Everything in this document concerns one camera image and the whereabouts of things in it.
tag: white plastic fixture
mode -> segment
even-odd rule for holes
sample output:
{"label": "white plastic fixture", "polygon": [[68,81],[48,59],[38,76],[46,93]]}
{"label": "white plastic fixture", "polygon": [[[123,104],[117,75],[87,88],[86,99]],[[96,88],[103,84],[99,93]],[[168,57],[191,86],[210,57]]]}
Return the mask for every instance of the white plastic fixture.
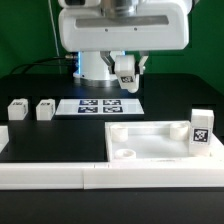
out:
{"label": "white plastic fixture", "polygon": [[28,114],[28,100],[15,99],[8,106],[9,120],[24,120]]}
{"label": "white plastic fixture", "polygon": [[[106,123],[108,162],[2,163],[0,189],[223,187],[222,143],[212,134],[210,155],[193,157],[189,139],[170,138],[173,124],[191,125],[189,121]],[[128,129],[122,141],[112,134],[119,127]]]}

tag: white cube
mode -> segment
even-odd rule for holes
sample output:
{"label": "white cube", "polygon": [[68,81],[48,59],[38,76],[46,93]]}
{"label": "white cube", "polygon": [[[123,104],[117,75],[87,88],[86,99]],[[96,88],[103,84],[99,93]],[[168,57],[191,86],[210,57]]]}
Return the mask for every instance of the white cube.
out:
{"label": "white cube", "polygon": [[213,125],[214,113],[212,110],[192,110],[189,142],[189,153],[191,155],[209,156]]}
{"label": "white cube", "polygon": [[38,121],[50,121],[55,114],[55,100],[41,100],[36,107]]}
{"label": "white cube", "polygon": [[9,120],[24,120],[28,114],[28,100],[15,99],[8,106]]}

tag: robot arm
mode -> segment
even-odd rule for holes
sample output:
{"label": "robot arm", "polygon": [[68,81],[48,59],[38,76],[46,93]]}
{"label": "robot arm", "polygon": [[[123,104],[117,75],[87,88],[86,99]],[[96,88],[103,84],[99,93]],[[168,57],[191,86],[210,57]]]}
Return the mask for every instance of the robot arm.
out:
{"label": "robot arm", "polygon": [[[183,49],[189,42],[193,0],[59,0],[62,45],[69,52],[101,52],[121,88],[135,92],[150,50]],[[112,59],[111,51],[140,51]]]}

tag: small white block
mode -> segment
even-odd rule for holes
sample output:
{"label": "small white block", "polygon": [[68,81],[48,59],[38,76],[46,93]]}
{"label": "small white block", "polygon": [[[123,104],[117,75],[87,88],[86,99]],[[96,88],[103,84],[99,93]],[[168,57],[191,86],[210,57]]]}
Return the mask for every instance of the small white block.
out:
{"label": "small white block", "polygon": [[214,113],[212,110],[193,109],[191,114],[191,125],[200,128],[213,128]]}
{"label": "small white block", "polygon": [[9,120],[24,120],[28,114],[28,100],[15,99],[8,106]]}
{"label": "small white block", "polygon": [[209,156],[213,132],[214,113],[212,110],[192,110],[189,154]]}
{"label": "small white block", "polygon": [[0,126],[0,153],[9,142],[9,133],[7,126]]}
{"label": "small white block", "polygon": [[55,100],[41,100],[36,107],[38,121],[50,121],[55,114]]}

